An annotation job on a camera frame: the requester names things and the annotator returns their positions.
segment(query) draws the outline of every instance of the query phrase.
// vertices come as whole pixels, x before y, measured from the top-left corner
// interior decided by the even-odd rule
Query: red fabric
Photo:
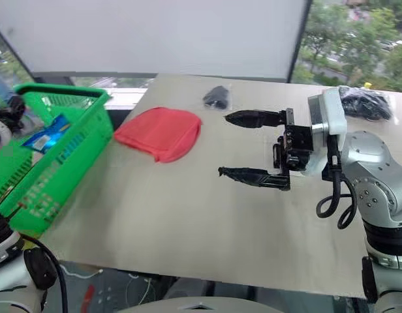
[[[173,162],[193,147],[201,120],[191,112],[154,108],[121,125],[114,138],[129,147],[150,153],[156,162]]]

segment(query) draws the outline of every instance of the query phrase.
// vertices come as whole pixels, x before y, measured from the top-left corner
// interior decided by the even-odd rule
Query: green plastic basket
[[[92,166],[113,128],[101,89],[28,83],[15,88],[25,103],[50,125],[63,114],[70,128],[35,165],[23,140],[0,150],[0,212],[13,230],[40,237]]]

